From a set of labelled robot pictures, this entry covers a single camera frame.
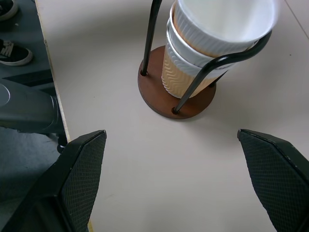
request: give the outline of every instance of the cup holder stand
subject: cup holder stand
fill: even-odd
[[[161,80],[165,46],[151,51],[155,23],[161,2],[162,0],[153,0],[151,5],[144,59],[138,72],[140,94],[151,109],[164,117],[173,119],[194,117],[209,106],[216,92],[216,83],[225,73],[196,96],[190,98],[204,78],[212,70],[223,65],[241,62],[257,55],[268,43],[272,31],[246,51],[220,56],[207,63],[197,74],[182,98],[178,99],[164,89]]]

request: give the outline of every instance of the white paper cup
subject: white paper cup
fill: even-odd
[[[162,70],[162,83],[166,91],[176,98],[181,98],[200,70],[200,67],[189,63],[177,53],[171,44],[169,25],[167,25],[167,44]],[[225,69],[213,70],[196,88],[191,97],[194,97],[225,72]]]
[[[194,64],[198,67],[203,68],[209,61],[213,60],[213,57],[206,56],[202,53],[199,53],[198,51],[194,50],[192,47],[190,47],[183,38],[178,34],[176,31],[176,28],[173,24],[173,13],[175,9],[175,3],[172,5],[169,13],[169,21],[168,21],[168,28],[169,28],[169,37],[171,40],[171,43],[177,53],[184,58],[186,61],[188,61],[191,64]],[[219,67],[218,69],[225,69],[230,70],[231,68],[235,67],[236,64],[227,64],[222,67]]]
[[[278,0],[178,0],[179,35],[210,57],[241,52],[265,36],[278,19]]]

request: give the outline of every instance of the black metal rod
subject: black metal rod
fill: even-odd
[[[221,76],[219,76],[217,79],[215,79],[210,85],[209,85],[209,87],[210,88],[213,88],[215,85],[216,85],[216,83],[224,76],[224,74],[226,74],[227,73],[227,71],[225,72],[225,73],[223,73]]]
[[[264,36],[262,39],[259,40],[259,42],[256,43],[256,45],[246,51],[238,52],[238,53],[232,53],[228,55],[224,55],[221,57],[217,57],[210,62],[208,62],[202,69],[199,71],[197,76],[194,78],[193,82],[189,86],[189,88],[184,93],[183,97],[180,99],[178,105],[174,107],[173,113],[178,114],[180,109],[183,107],[183,105],[186,103],[186,101],[189,99],[189,97],[193,94],[193,92],[196,90],[196,88],[199,86],[199,84],[204,80],[204,78],[214,69],[217,69],[223,65],[232,64],[241,62],[247,59],[250,59],[257,55],[262,49],[265,47],[265,45],[268,43],[269,38],[271,36],[271,31]]]
[[[158,12],[160,9],[162,0],[153,0],[153,3],[151,4],[151,10],[149,15],[149,22],[148,22],[148,29],[147,29],[147,38],[146,38],[146,45],[145,45],[145,51],[144,51],[144,60],[143,60],[143,67],[141,70],[141,75],[146,76],[147,75],[147,68],[149,63],[149,56],[151,51],[151,45],[153,44],[154,39],[154,33],[155,33],[155,23],[156,18],[158,16]]]

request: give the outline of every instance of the shoelace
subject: shoelace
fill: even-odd
[[[1,49],[0,55],[10,57],[13,47],[14,43],[12,43],[11,41],[3,41],[3,48]]]

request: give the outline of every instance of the ribbed paper cup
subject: ribbed paper cup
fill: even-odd
[[[208,21],[200,20],[188,7],[193,3],[200,4],[195,11],[201,10],[204,15],[214,17]],[[251,47],[274,27],[278,11],[278,0],[177,0],[173,24],[178,34],[193,49],[209,57],[218,57]]]
[[[200,67],[195,66],[184,58],[182,58],[173,45],[169,37],[169,22],[167,25],[167,44],[164,54],[162,83],[166,91],[176,98],[181,98],[190,84],[201,70]],[[197,87],[191,97],[194,97],[219,76],[225,73],[226,70],[213,70],[209,73],[202,83]]]

